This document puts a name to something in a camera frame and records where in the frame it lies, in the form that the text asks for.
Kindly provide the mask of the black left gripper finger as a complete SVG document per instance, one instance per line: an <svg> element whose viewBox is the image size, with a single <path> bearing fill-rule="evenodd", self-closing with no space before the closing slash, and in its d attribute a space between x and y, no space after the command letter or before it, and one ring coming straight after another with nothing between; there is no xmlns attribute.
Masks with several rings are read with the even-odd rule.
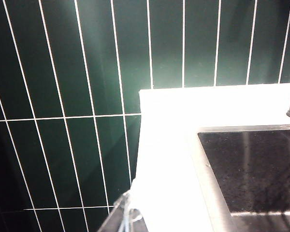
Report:
<svg viewBox="0 0 290 232"><path fill-rule="evenodd" d="M133 180L129 190L119 196L109 216L99 227L100 232L146 232L148 231L143 212L148 185Z"/></svg>

